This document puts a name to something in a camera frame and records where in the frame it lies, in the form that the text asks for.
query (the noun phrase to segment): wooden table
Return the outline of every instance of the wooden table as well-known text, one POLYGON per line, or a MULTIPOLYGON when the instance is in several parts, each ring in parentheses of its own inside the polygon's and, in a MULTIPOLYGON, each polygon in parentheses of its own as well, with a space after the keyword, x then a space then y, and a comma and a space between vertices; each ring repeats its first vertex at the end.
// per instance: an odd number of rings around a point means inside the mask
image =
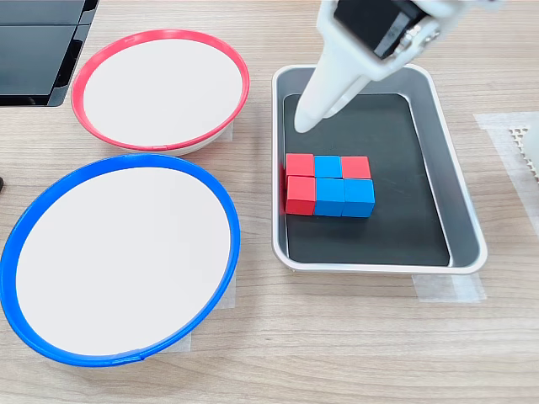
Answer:
MULTIPOLYGON (((45 359, 0 318, 0 403, 539 402, 539 242, 472 114, 539 109, 539 3, 468 15, 417 63, 434 77, 487 238, 479 304, 419 302, 409 276, 293 274, 270 246, 270 83, 321 51, 318 1, 102 0, 78 66, 146 29, 197 29, 234 46, 252 90, 233 143, 188 156, 214 173, 243 226, 236 308, 214 311, 190 353, 113 369, 45 359)), ((121 153, 59 108, 0 109, 0 243, 58 178, 121 153)))

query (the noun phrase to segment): red cube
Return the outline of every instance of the red cube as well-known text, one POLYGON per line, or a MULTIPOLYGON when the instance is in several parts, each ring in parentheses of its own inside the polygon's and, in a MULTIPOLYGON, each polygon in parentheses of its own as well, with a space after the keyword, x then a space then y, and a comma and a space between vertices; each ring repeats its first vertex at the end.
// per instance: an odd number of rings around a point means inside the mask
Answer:
POLYGON ((317 203, 317 181, 314 177, 289 177, 286 213, 311 216, 317 203))
POLYGON ((343 178, 345 179, 371 179, 369 157, 341 157, 340 164, 343 168, 343 178))
POLYGON ((294 177, 314 177, 314 156, 313 154, 286 154, 286 183, 288 178, 294 177))

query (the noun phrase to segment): cube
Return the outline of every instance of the cube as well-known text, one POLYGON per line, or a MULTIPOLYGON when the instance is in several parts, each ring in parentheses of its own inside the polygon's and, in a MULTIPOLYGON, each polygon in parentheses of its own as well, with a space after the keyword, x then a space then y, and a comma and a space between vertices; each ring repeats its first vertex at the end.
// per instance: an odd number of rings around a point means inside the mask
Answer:
POLYGON ((375 204, 371 179, 344 179, 344 208, 342 216, 370 217, 375 204))
POLYGON ((313 177, 289 177, 286 192, 286 213, 311 216, 317 201, 316 180, 313 177))
POLYGON ((371 179, 369 157, 354 156, 341 157, 340 163, 343 168, 343 178, 371 179))
POLYGON ((315 156, 314 176, 316 178, 342 178, 343 171, 339 156, 315 156))
POLYGON ((314 177, 314 156, 312 154, 286 154, 286 183, 288 178, 314 177))
POLYGON ((317 203, 314 214, 341 216, 344 208, 344 181, 336 178, 316 178, 317 203))

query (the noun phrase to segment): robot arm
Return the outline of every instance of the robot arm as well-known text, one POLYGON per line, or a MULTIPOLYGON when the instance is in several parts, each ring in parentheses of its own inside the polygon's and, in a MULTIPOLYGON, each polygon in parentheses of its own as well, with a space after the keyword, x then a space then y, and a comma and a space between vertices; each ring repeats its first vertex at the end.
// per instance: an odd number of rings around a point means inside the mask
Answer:
POLYGON ((297 106, 307 132, 337 114, 371 80, 380 81, 447 34, 472 6, 501 0, 323 0, 317 28, 324 47, 297 106))

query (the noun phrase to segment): blue cube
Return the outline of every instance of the blue cube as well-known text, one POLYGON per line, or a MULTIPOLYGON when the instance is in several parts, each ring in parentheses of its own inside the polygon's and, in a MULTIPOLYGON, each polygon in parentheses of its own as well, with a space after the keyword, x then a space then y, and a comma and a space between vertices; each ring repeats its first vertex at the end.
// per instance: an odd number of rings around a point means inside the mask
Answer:
POLYGON ((345 179, 342 216, 370 217, 374 209, 374 184, 371 179, 345 179))
POLYGON ((341 216, 344 208, 344 181, 334 178, 317 178, 317 203, 314 215, 341 216))
POLYGON ((314 176, 316 178, 342 178, 343 168, 339 156, 315 156, 314 176))

